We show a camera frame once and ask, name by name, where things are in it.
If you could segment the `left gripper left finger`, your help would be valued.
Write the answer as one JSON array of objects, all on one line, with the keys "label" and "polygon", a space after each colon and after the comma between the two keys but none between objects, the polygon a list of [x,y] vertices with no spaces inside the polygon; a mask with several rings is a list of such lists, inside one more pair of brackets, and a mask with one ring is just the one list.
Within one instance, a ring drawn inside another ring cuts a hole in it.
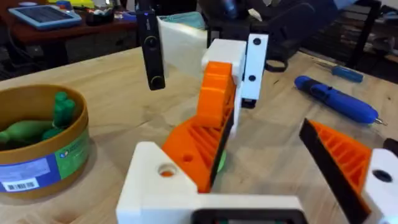
[{"label": "left gripper left finger", "polygon": [[188,223],[196,184],[153,142],[137,144],[116,207],[118,223]]}]

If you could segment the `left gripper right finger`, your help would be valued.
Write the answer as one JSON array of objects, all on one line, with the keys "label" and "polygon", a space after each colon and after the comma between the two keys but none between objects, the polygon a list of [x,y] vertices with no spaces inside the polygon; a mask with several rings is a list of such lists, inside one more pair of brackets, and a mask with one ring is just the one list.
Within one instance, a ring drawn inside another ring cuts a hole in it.
[{"label": "left gripper right finger", "polygon": [[350,223],[397,224],[397,141],[381,148],[305,119],[299,137]]}]

